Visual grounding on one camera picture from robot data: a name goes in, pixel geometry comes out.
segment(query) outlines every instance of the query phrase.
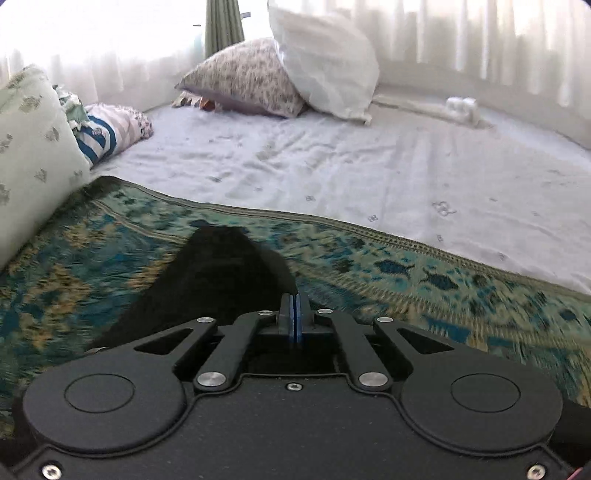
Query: teal patterned rug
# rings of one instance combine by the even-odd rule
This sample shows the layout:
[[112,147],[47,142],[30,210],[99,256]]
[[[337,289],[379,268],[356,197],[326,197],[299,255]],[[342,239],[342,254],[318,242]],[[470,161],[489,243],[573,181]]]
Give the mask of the teal patterned rug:
[[0,437],[12,396],[79,356],[203,225],[240,226],[314,305],[395,316],[543,369],[591,406],[591,297],[347,223],[204,205],[112,177],[74,194],[0,274]]

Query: green curtain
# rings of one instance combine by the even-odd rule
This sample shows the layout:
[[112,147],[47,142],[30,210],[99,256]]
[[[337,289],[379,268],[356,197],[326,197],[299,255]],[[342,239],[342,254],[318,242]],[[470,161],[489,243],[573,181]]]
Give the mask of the green curtain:
[[205,58],[243,40],[238,0],[207,0]]

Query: mattress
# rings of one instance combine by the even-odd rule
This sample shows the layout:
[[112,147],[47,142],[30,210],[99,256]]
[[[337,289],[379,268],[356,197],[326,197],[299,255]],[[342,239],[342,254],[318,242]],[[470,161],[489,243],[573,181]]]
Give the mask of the mattress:
[[486,111],[473,129],[372,105],[370,126],[165,106],[94,169],[174,197],[283,210],[410,238],[591,293],[591,157]]

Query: circular cover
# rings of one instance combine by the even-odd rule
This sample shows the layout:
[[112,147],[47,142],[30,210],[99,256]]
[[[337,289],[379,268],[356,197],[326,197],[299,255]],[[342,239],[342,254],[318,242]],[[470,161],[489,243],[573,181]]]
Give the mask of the circular cover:
[[146,443],[164,433],[184,405],[170,365],[156,355],[116,350],[45,372],[23,399],[27,421],[40,436],[84,453]]
[[404,383],[401,402],[430,436],[482,453],[545,441],[562,412],[562,397],[548,378],[485,354],[426,356]]
[[483,413],[507,410],[521,393],[511,380],[490,374],[473,374],[452,383],[452,396],[464,408]]
[[76,410],[107,413],[124,407],[134,396],[132,382],[119,375],[95,374],[79,378],[66,390],[66,400]]

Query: striped pillow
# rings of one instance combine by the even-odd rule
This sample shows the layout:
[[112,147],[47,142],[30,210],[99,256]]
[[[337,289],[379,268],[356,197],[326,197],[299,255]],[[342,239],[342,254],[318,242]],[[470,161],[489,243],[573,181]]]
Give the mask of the striped pillow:
[[80,127],[77,140],[91,168],[154,133],[148,117],[131,107],[96,103],[87,106],[86,113],[89,122]]

